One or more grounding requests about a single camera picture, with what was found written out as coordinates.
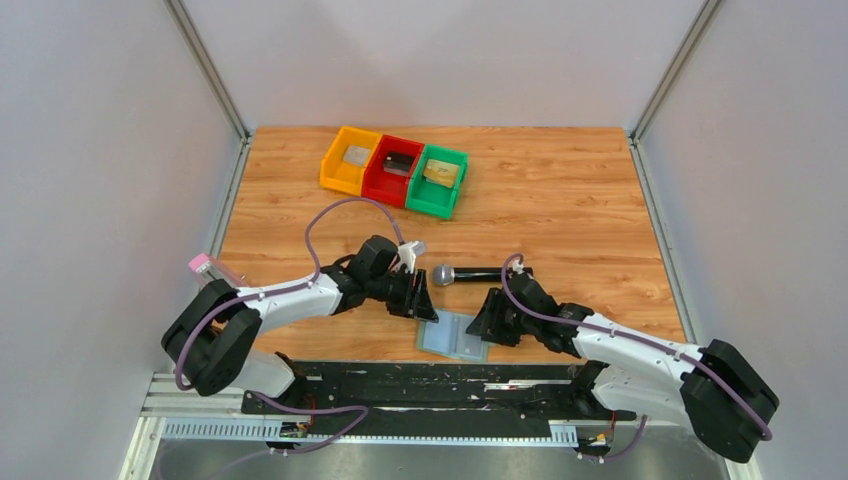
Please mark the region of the green plastic bin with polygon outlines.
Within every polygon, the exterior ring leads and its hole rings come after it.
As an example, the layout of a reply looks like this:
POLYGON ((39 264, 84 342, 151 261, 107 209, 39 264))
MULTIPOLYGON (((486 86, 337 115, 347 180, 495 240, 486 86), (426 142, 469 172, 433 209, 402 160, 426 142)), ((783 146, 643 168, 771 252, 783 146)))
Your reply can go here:
POLYGON ((451 219, 460 197, 462 182, 468 170, 469 155, 435 144, 426 144, 409 180, 405 208, 441 219, 451 219), (429 179, 425 173, 430 163, 449 168, 450 186, 429 179))

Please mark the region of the red plastic bin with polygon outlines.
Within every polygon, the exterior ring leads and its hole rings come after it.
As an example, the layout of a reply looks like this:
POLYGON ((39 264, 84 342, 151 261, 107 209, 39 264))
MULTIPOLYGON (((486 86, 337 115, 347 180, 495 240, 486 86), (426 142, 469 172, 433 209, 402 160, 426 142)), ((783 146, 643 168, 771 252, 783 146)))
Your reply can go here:
POLYGON ((411 176, 423 149, 423 143, 383 135, 365 170, 361 195, 404 208, 411 176))

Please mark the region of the teal card holder wallet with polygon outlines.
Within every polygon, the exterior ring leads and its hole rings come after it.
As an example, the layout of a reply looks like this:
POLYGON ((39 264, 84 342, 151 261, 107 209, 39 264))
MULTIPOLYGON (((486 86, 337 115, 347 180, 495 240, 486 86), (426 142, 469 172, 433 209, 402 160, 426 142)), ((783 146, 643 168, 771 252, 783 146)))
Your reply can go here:
POLYGON ((477 363, 488 359, 489 344, 466 332, 473 316, 443 309, 436 309, 436 314, 437 322, 420 322, 416 338, 418 350, 477 363))

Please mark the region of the black VIP card stack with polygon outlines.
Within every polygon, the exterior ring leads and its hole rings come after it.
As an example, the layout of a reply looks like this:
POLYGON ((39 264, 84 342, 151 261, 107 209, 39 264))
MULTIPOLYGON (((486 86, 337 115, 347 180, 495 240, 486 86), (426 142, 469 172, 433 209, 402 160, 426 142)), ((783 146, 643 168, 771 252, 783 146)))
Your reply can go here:
POLYGON ((382 168, 384 172, 402 177, 409 177, 414 170, 415 157, 402 152, 389 151, 385 156, 382 168))

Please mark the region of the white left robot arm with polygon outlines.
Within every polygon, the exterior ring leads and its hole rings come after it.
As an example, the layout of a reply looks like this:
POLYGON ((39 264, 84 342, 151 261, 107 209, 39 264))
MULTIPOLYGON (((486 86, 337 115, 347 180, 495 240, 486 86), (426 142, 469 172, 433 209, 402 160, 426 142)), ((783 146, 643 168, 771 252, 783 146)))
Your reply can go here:
POLYGON ((161 338, 178 368, 180 389, 211 396, 235 387, 278 398, 296 375, 283 354, 256 350, 256 338, 366 300, 383 303, 393 316, 437 322, 427 274, 416 266, 425 251, 422 241, 397 245, 374 235, 357 253, 301 279, 265 287, 235 287, 222 278, 208 282, 161 338))

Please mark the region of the yellow plastic bin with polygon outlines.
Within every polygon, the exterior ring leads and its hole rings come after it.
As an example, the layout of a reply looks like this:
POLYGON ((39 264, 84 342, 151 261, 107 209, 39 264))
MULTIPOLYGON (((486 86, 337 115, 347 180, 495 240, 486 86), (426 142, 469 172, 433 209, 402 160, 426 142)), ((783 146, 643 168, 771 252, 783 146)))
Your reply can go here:
POLYGON ((320 186, 359 196, 366 168, 382 137, 374 131, 342 126, 321 161, 320 186))

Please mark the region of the gold VIP card stack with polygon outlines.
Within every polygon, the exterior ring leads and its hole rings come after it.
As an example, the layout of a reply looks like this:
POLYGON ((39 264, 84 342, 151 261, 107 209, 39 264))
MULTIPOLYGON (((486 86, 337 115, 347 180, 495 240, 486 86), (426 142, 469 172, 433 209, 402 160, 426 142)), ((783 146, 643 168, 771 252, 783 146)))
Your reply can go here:
POLYGON ((433 184, 453 188, 459 179, 460 166, 438 159, 429 159, 423 171, 423 178, 433 184))

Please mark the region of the black handheld microphone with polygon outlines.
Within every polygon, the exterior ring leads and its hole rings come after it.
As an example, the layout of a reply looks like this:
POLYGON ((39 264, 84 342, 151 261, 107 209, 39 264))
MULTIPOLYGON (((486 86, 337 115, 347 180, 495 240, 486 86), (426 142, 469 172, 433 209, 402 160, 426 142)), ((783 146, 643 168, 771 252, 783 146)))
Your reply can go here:
POLYGON ((501 267, 454 267, 441 264, 432 270, 431 281, 437 286, 455 283, 500 283, 501 273, 501 267))

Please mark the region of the silver VIP card stack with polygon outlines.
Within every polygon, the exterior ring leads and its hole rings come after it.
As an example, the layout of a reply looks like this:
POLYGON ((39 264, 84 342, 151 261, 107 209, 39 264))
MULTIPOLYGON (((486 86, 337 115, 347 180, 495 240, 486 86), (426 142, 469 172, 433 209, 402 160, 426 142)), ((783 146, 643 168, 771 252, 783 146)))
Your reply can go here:
POLYGON ((349 145, 343 153, 342 161, 359 168, 365 168, 371 158, 371 155, 372 150, 370 148, 358 145, 349 145))

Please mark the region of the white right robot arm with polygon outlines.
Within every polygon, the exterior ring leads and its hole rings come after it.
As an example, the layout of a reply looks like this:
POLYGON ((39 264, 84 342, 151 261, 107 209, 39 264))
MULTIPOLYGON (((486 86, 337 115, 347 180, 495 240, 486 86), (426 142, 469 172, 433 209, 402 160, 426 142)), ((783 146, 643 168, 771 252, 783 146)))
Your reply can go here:
POLYGON ((684 427, 727 460, 749 462, 772 437, 779 399, 733 345, 678 343, 624 327, 557 302, 529 273, 490 289, 467 332, 504 346, 532 336, 552 352, 582 358, 577 392, 610 411, 684 427))

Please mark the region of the pink metronome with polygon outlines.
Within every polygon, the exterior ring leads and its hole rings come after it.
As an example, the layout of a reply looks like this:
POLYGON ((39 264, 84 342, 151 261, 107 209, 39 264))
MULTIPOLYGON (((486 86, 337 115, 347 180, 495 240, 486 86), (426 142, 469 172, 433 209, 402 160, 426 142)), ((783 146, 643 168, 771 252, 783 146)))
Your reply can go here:
POLYGON ((236 288, 247 286, 242 276, 235 274, 219 259, 206 253, 195 256, 188 263, 188 267, 201 287, 219 279, 226 280, 229 285, 236 288))

